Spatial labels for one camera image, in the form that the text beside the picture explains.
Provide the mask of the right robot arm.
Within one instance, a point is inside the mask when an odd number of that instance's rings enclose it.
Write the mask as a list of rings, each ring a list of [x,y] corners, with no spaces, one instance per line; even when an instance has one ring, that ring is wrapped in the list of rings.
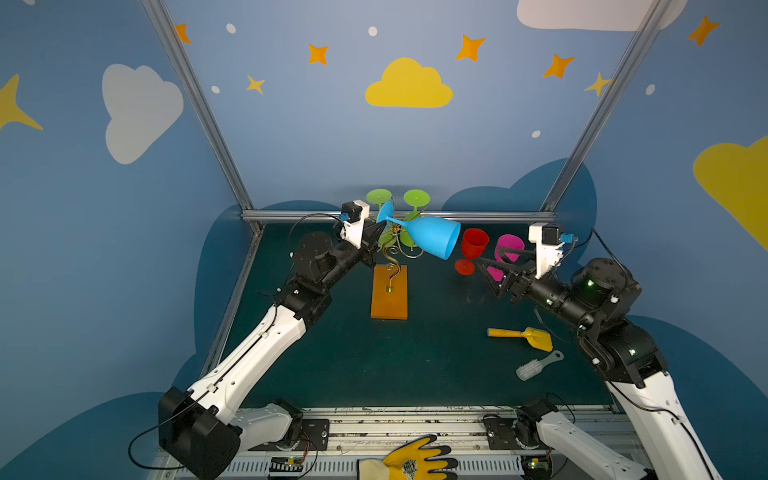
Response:
[[[583,355],[616,397],[641,442],[649,466],[632,461],[571,422],[553,403],[539,400],[518,411],[516,429],[525,445],[549,447],[594,479],[717,479],[720,474],[701,444],[676,394],[668,363],[650,334],[627,313],[640,284],[614,258],[594,258],[561,281],[536,265],[479,258],[497,297],[528,299],[573,328]]]

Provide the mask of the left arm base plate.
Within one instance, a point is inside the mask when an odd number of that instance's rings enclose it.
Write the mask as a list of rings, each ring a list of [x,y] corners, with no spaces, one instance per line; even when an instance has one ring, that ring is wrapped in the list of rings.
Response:
[[[277,441],[251,447],[250,451],[326,451],[330,437],[328,419],[303,419],[301,425],[292,425],[286,436]]]

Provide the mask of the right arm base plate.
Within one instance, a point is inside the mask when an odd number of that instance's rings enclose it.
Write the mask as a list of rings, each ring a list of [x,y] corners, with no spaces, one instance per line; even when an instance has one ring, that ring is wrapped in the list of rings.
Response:
[[[486,438],[491,450],[547,449],[537,430],[542,415],[528,415],[519,411],[516,417],[486,414],[482,417]]]

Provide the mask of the red wine glass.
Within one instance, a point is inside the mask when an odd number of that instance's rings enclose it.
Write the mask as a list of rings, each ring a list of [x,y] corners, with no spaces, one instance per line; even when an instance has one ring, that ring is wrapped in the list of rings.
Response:
[[[475,272],[473,261],[484,253],[489,240],[489,235],[482,229],[469,228],[464,231],[461,242],[462,258],[454,265],[460,275],[470,276]]]

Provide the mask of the blue wine glass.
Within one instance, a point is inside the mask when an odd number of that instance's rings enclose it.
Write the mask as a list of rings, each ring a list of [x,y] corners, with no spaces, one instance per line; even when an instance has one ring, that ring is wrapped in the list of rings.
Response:
[[[461,232],[459,222],[440,217],[421,216],[404,221],[393,216],[387,220],[404,227],[418,246],[441,260],[451,256]]]

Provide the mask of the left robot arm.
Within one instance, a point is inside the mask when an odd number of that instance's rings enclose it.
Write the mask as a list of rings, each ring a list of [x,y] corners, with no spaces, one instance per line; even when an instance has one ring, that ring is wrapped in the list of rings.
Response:
[[[243,418],[237,411],[276,360],[324,314],[331,288],[355,265],[373,266],[384,221],[345,224],[333,243],[305,235],[292,254],[294,270],[262,321],[217,366],[187,390],[170,388],[158,403],[158,443],[199,479],[215,479],[241,451],[291,436],[300,413],[271,403]]]

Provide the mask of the pink wine glass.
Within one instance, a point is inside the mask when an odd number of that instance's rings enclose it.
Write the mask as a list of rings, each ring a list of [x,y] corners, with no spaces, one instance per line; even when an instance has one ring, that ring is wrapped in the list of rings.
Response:
[[[513,234],[504,234],[497,240],[494,249],[494,259],[497,262],[514,263],[520,256],[519,250],[525,249],[525,242]],[[495,267],[488,267],[487,272],[491,278],[500,283],[504,278],[504,272]]]

